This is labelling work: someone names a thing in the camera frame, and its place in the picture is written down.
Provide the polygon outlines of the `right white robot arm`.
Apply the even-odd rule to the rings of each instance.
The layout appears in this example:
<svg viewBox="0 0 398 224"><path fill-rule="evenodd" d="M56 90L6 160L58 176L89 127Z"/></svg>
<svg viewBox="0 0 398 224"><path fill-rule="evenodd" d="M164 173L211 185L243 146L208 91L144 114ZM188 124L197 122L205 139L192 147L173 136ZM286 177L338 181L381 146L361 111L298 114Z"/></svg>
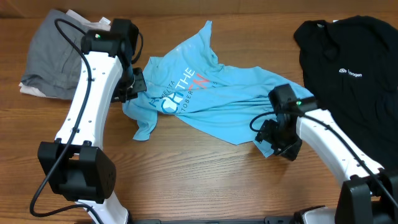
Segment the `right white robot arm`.
<svg viewBox="0 0 398 224"><path fill-rule="evenodd" d="M255 142L268 142L274 155L294 161L306 142L340 184L336 208L310 207L265 223L397 223L397 171L372 160L340 129L315 97L297 98L289 84L268 94L276 119L256 130Z"/></svg>

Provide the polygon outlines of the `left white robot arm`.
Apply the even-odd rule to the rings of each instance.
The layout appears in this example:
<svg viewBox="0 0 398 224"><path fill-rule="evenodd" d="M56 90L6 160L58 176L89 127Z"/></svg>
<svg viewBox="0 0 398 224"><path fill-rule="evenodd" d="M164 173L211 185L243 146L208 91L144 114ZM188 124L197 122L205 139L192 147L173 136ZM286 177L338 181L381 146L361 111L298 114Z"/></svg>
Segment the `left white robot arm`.
<svg viewBox="0 0 398 224"><path fill-rule="evenodd" d="M114 191L116 166L103 151L109 106L124 103L147 90L141 68L133 65L141 51L142 34L128 19L114 19L109 31L84 32L75 50L81 57L78 86L67 117L54 141L40 143L37 157L45 179L33 196L30 213L46 185L72 205L45 213L51 216L84 208L93 223L132 223Z"/></svg>

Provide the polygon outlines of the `light blue printed t-shirt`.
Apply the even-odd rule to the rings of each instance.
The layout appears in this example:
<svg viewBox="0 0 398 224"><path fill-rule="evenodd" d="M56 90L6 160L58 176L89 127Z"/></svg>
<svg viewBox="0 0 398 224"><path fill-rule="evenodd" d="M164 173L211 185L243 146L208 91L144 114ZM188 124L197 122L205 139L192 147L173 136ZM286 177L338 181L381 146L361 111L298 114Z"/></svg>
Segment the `light blue printed t-shirt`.
<svg viewBox="0 0 398 224"><path fill-rule="evenodd" d="M211 48L212 22L163 57L151 57L143 76L147 90L123 103L137 121L136 141L146 141L159 113L174 115L190 126L228 143L253 142L266 113L274 119L268 94L289 84L297 98L312 94L301 85L261 67L238 68L219 63Z"/></svg>

